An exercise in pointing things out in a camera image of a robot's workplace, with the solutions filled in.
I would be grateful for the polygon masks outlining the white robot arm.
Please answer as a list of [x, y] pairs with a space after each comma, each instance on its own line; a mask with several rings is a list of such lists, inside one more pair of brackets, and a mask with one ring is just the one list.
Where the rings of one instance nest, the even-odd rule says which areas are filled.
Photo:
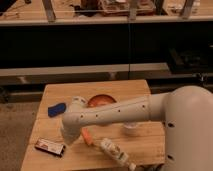
[[68, 144], [84, 126], [142, 121], [165, 123], [165, 171], [213, 171], [213, 93], [199, 86], [87, 108], [75, 97], [62, 115]]

